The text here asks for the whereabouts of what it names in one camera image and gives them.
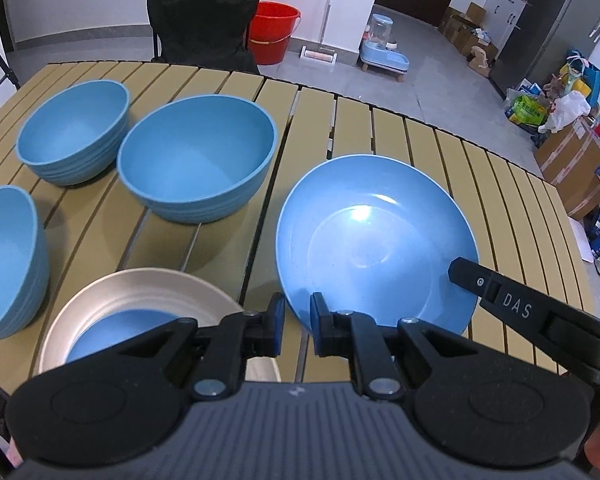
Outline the cream plate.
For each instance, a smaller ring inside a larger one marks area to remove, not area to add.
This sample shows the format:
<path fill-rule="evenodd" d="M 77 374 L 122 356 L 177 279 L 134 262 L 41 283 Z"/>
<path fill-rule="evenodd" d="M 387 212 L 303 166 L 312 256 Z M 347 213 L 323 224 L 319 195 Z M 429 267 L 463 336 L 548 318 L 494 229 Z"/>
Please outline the cream plate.
<path fill-rule="evenodd" d="M 87 285 L 68 301 L 48 330 L 35 371 L 66 364 L 68 354 L 89 327 L 107 315 L 135 309 L 160 310 L 215 326 L 244 309 L 221 289 L 180 271 L 143 268 L 120 271 Z"/>

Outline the blue shallow dish back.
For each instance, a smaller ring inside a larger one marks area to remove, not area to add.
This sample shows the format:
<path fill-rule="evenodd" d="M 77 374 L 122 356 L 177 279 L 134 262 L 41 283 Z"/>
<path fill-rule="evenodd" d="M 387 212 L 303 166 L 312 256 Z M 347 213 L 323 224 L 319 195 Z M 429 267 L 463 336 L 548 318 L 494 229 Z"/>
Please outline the blue shallow dish back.
<path fill-rule="evenodd" d="M 379 325 L 419 318 L 462 334 L 477 297 L 448 278 L 458 257 L 478 259 L 463 211 L 435 180 L 385 156 L 316 166 L 291 190 L 276 226 L 280 287 L 304 328 L 319 292 L 329 310 L 365 313 Z"/>

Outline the blue shallow dish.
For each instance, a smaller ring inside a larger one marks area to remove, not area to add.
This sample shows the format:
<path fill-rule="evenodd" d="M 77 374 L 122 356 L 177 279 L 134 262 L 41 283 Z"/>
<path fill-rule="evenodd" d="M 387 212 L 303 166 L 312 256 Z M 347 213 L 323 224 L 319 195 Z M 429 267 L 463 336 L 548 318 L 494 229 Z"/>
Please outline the blue shallow dish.
<path fill-rule="evenodd" d="M 291 190 L 276 226 L 280 287 L 304 328 L 319 292 L 329 310 L 365 313 L 379 325 L 419 318 L 462 334 L 477 297 L 448 278 L 458 257 L 478 259 L 463 211 L 435 180 L 385 156 L 316 166 Z"/>
<path fill-rule="evenodd" d="M 173 313 L 147 309 L 124 310 L 107 315 L 79 336 L 66 362 L 90 356 L 177 318 Z"/>

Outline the blue bowl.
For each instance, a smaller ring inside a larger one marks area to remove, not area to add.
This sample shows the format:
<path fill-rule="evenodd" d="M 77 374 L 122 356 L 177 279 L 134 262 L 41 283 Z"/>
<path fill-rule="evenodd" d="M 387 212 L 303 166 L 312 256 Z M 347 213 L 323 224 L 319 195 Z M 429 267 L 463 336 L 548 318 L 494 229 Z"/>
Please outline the blue bowl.
<path fill-rule="evenodd" d="M 0 340 L 34 319 L 49 279 L 44 226 L 32 197 L 19 186 L 0 186 Z"/>
<path fill-rule="evenodd" d="M 234 214 L 259 191 L 278 141 L 257 103 L 222 94 L 158 108 L 124 138 L 120 180 L 158 217 L 210 223 Z"/>
<path fill-rule="evenodd" d="M 110 79 L 75 84 L 41 105 L 22 126 L 18 158 L 40 179 L 77 185 L 101 174 L 117 157 L 130 128 L 131 95 Z"/>

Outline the large cardboard box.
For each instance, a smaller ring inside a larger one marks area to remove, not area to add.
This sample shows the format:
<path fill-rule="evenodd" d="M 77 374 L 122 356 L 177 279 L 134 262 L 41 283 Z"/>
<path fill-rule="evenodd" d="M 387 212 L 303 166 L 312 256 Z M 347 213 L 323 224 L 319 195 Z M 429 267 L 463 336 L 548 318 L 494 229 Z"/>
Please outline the large cardboard box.
<path fill-rule="evenodd" d="M 565 211 L 582 220 L 600 204 L 600 140 L 585 118 L 550 133 L 534 152 L 546 182 L 556 188 Z"/>

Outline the white plastic bag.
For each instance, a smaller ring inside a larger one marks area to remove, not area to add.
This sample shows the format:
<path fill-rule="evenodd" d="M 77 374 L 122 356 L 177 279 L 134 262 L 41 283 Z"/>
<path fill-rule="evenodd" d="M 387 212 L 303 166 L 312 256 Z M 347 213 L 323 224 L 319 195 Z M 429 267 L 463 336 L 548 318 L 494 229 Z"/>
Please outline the white plastic bag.
<path fill-rule="evenodd" d="M 590 111 L 591 105 L 588 104 L 585 96 L 578 90 L 572 90 L 554 102 L 546 122 L 538 127 L 538 133 L 558 133 Z"/>

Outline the green snack bag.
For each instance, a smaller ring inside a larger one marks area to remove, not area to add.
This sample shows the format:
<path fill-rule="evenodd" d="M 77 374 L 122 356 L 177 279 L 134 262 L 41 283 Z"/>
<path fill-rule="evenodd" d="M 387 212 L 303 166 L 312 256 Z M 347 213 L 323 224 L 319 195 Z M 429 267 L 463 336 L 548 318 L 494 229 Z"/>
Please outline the green snack bag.
<path fill-rule="evenodd" d="M 545 122 L 547 108 L 532 96 L 524 94 L 513 100 L 506 110 L 506 116 L 510 122 L 518 126 L 539 127 Z"/>

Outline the white mop pole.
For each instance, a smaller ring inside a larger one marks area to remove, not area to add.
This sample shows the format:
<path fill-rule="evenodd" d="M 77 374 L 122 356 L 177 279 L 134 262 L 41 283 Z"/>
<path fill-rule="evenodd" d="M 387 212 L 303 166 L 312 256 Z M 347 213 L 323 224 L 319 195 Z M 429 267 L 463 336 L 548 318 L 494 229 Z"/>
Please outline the white mop pole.
<path fill-rule="evenodd" d="M 320 28 L 320 34 L 318 35 L 317 45 L 314 47 L 308 47 L 306 44 L 304 44 L 299 54 L 300 60 L 317 62 L 328 66 L 334 66 L 336 64 L 338 56 L 336 50 L 325 44 L 325 36 L 333 1 L 334 0 L 326 0 L 325 11 Z"/>

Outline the blue pet water feeder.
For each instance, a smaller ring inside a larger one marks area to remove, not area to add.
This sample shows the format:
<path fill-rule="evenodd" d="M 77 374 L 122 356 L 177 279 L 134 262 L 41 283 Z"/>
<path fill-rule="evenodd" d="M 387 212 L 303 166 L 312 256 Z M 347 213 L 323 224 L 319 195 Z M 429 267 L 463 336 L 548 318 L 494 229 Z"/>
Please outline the blue pet water feeder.
<path fill-rule="evenodd" d="M 410 68 L 410 60 L 398 51 L 390 42 L 393 19 L 387 15 L 372 13 L 367 23 L 360 47 L 361 70 L 367 72 L 371 67 L 394 73 L 396 80 L 402 82 Z"/>

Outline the red bucket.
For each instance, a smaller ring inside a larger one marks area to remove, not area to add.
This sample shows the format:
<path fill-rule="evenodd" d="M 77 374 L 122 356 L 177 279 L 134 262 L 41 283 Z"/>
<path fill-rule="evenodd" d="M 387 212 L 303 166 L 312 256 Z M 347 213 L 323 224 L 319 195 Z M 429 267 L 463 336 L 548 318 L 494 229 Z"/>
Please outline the red bucket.
<path fill-rule="evenodd" d="M 294 6 L 275 1 L 260 1 L 249 27 L 248 46 L 258 65 L 283 61 L 290 37 L 302 14 Z"/>

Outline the black folding chair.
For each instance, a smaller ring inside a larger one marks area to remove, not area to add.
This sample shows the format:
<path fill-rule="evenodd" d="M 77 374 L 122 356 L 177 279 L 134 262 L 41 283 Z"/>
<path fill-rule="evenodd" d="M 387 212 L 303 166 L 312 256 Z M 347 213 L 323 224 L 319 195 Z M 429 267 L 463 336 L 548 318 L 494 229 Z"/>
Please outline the black folding chair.
<path fill-rule="evenodd" d="M 147 0 L 155 62 L 259 73 L 248 40 L 260 0 Z"/>

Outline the cardboard boxes by door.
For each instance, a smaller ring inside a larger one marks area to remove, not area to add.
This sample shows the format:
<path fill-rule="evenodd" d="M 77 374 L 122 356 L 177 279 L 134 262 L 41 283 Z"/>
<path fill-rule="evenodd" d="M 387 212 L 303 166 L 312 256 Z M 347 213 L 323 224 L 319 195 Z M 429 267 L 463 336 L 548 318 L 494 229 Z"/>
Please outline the cardboard boxes by door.
<path fill-rule="evenodd" d="M 438 27 L 445 39 L 460 52 L 468 67 L 483 77 L 490 75 L 498 55 L 498 47 L 482 27 L 485 19 L 486 10 L 472 2 L 465 12 L 449 6 Z"/>

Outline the dark grey refrigerator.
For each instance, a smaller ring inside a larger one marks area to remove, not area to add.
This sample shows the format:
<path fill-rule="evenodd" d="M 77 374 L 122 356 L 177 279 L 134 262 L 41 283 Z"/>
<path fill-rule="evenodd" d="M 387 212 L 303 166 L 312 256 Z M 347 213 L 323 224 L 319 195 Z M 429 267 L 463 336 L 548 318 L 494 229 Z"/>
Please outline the dark grey refrigerator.
<path fill-rule="evenodd" d="M 528 0 L 491 68 L 501 94 L 523 80 L 546 84 L 568 53 L 590 56 L 600 40 L 600 0 Z"/>

